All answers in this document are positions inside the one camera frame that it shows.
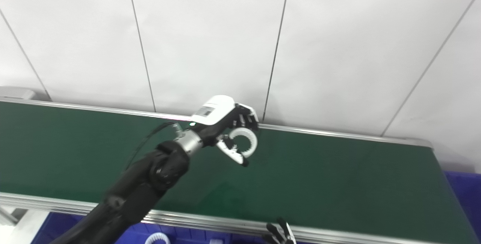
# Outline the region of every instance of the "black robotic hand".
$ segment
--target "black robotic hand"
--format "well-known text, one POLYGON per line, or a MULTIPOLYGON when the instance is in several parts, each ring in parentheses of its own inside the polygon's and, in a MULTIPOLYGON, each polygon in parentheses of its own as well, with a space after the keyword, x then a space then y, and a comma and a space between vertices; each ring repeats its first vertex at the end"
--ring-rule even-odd
POLYGON ((279 232, 279 229, 274 224, 268 223, 266 227, 272 235, 266 234, 263 235, 262 238, 268 244, 296 244, 296 239, 292 234, 289 224, 283 218, 277 218, 277 222, 284 233, 279 232))

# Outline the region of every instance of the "robotic arm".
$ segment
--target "robotic arm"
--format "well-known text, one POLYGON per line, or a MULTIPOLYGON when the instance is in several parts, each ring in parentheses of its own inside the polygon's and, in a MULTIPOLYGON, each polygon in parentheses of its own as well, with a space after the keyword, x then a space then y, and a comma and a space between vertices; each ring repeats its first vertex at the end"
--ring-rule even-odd
POLYGON ((257 146, 258 118, 253 108, 215 95, 193 116, 191 128, 178 132, 173 141, 132 164, 105 193, 86 217, 51 244, 113 244, 129 226, 141 222, 165 192, 189 169, 189 157, 200 148, 218 146, 237 163, 247 166, 247 157, 257 146), (224 135, 226 129, 233 129, 224 135), (239 153, 233 142, 246 136, 251 148, 239 153))

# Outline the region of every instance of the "black joint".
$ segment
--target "black joint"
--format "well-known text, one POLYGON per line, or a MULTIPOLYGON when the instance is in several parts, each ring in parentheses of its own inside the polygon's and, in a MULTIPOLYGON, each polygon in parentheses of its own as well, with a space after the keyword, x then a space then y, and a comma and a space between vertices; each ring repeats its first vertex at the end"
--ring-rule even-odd
POLYGON ((225 146, 227 146, 227 148, 229 149, 232 149, 232 147, 234 147, 234 140, 229 137, 224 138, 224 143, 225 143, 225 146))
POLYGON ((247 167, 249 166, 249 160, 247 160, 246 158, 244 158, 244 160, 242 161, 242 164, 241 164, 243 167, 247 167))

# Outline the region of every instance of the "blue plastic crate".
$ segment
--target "blue plastic crate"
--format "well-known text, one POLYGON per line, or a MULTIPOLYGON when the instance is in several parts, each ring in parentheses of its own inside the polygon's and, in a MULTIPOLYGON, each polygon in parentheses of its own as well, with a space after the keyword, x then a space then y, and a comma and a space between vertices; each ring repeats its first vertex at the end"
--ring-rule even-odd
POLYGON ((445 172, 464 213, 481 239, 481 175, 445 172))
MULTIPOLYGON (((50 243, 67 232, 82 218, 82 215, 50 213, 32 244, 50 243)), ((138 223, 131 226, 115 244, 143 244, 155 232, 166 234, 171 244, 209 244, 211 239, 221 239, 224 244, 263 244, 260 237, 149 223, 138 223)))

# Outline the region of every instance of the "black cable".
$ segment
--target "black cable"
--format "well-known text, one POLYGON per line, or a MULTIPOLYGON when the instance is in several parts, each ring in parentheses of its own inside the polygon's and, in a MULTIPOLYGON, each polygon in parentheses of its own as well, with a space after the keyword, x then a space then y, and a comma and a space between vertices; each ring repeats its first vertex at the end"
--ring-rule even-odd
POLYGON ((172 124, 175 124, 175 122, 166 122, 166 123, 163 123, 161 124, 160 126, 156 127, 155 129, 153 129, 147 136, 145 136, 145 138, 143 138, 143 140, 140 142, 139 146, 137 146, 137 148, 134 150, 134 152, 132 152, 130 154, 130 158, 129 158, 129 162, 127 163, 127 166, 125 167, 124 171, 127 170, 129 167, 130 167, 130 164, 131 162, 134 160, 135 156, 137 156, 137 154, 139 153, 139 151, 142 149, 142 147, 144 147, 144 145, 146 144, 146 142, 153 136, 155 135, 156 133, 158 133, 159 131, 161 131, 162 129, 166 128, 167 126, 170 126, 172 124))

